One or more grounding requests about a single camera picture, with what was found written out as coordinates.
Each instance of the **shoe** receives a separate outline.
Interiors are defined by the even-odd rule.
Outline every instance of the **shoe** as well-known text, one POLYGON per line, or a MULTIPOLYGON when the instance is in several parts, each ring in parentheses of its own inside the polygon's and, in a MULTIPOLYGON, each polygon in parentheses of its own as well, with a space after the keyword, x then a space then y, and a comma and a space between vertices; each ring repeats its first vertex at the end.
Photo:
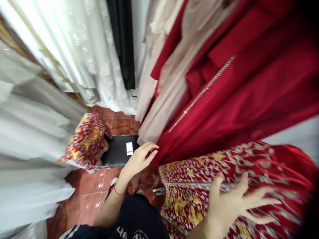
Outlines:
POLYGON ((139 189, 136 193, 139 194, 139 195, 144 195, 143 189, 139 189))
POLYGON ((116 184, 116 182, 117 182, 118 179, 119 179, 118 177, 113 178, 113 180, 112 180, 112 182, 111 182, 111 186, 113 186, 114 184, 116 184))

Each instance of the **price tag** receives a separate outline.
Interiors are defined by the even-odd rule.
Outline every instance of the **price tag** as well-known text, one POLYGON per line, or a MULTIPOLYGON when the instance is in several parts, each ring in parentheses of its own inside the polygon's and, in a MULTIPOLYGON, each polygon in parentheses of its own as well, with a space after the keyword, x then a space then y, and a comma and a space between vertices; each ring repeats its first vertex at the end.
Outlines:
POLYGON ((132 155, 133 154, 133 143, 129 142, 126 143, 126 155, 132 155))

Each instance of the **rhinestone trim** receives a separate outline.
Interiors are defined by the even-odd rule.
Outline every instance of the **rhinestone trim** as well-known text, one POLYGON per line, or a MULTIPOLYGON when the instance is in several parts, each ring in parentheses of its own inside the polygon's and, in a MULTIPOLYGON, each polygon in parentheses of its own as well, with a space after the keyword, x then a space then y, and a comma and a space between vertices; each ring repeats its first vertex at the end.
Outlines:
POLYGON ((217 72, 217 74, 209 81, 209 83, 206 85, 206 87, 199 93, 199 95, 193 100, 193 102, 187 107, 187 109, 183 112, 181 117, 176 121, 176 123, 170 128, 168 131, 169 133, 172 131, 172 129, 175 128, 175 126, 184 118, 184 116, 187 114, 187 112, 194 106, 194 104, 199 100, 199 98, 209 89, 209 87, 220 77, 220 75, 226 70, 226 68, 232 63, 232 61, 236 58, 236 56, 232 56, 225 64, 224 66, 217 72))

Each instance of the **beige dress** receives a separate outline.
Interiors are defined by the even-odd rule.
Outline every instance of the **beige dress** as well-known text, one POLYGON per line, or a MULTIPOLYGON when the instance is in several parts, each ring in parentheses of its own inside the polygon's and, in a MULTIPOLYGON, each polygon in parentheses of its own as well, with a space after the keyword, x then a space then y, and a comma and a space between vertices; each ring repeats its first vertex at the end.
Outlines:
POLYGON ((136 121, 142 121, 148 105, 154 95, 157 81, 150 75, 156 61, 165 44, 183 0, 160 0, 155 1, 149 8, 148 23, 145 31, 144 43, 146 53, 140 79, 139 92, 137 96, 136 121))
POLYGON ((221 0, 189 0, 182 21, 182 39, 162 68, 159 95, 139 130, 140 145, 148 141, 157 142, 187 90, 185 75, 194 57, 233 11, 237 1, 226 8, 221 3, 221 0))

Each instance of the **red and gold fabric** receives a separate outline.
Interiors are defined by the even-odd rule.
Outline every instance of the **red and gold fabric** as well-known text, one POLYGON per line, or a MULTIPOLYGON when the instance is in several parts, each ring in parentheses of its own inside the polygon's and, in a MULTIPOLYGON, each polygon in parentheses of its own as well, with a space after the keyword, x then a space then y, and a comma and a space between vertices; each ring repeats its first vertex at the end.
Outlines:
POLYGON ((101 156, 109 147, 105 136, 112 138, 101 116, 98 113, 85 114, 59 162, 73 160, 89 173, 94 173, 101 169, 101 156))
POLYGON ((248 171, 248 192, 262 186, 271 187, 273 191, 267 196, 282 202, 250 210, 254 215, 270 214, 275 222, 257 225, 239 217, 226 238, 294 236, 315 188, 318 168, 299 148, 258 141, 159 167, 165 187, 165 203, 160 213, 171 238, 185 238, 206 216, 209 185, 219 171, 225 176, 221 192, 228 192, 248 171))

